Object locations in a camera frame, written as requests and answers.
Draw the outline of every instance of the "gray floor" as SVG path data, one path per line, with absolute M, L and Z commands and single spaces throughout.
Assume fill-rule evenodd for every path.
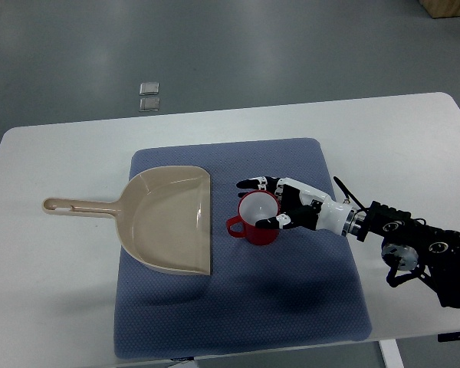
M 460 106 L 460 18 L 417 0 L 0 0 L 0 141 L 139 116 L 142 81 L 160 82 L 160 114 L 434 91 Z M 460 367 L 460 342 L 399 347 L 406 368 Z M 383 366 L 373 343 L 201 365 Z

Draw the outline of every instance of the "red mug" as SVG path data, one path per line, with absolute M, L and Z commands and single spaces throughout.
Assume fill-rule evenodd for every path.
M 264 190 L 247 193 L 238 203 L 238 215 L 227 220 L 227 231 L 234 238 L 246 238 L 253 245 L 267 245 L 278 236 L 279 230 L 256 228 L 258 220 L 269 219 L 279 213 L 279 203 L 274 195 Z M 242 231 L 232 230 L 233 225 L 242 223 Z

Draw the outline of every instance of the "robotic hand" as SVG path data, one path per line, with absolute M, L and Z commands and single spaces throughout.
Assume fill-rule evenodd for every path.
M 296 228 L 310 230 L 325 228 L 346 236 L 353 232 L 353 206 L 332 200 L 325 192 L 290 178 L 261 176 L 237 183 L 240 189 L 260 189 L 273 193 L 281 204 L 281 214 L 256 223 L 258 228 Z
M 391 287 L 418 278 L 437 293 L 443 307 L 460 308 L 460 232 L 428 226 L 422 218 L 375 201 L 365 208 L 338 178 L 334 181 L 346 196 L 342 204 L 290 178 L 261 176 L 242 180 L 237 187 L 267 190 L 278 198 L 281 214 L 256 222 L 258 228 L 326 229 L 352 234 L 360 242 L 369 232 L 383 236 L 381 254 L 390 267 L 386 281 Z M 350 198 L 359 210 L 350 205 Z M 409 273 L 397 276 L 397 271 Z

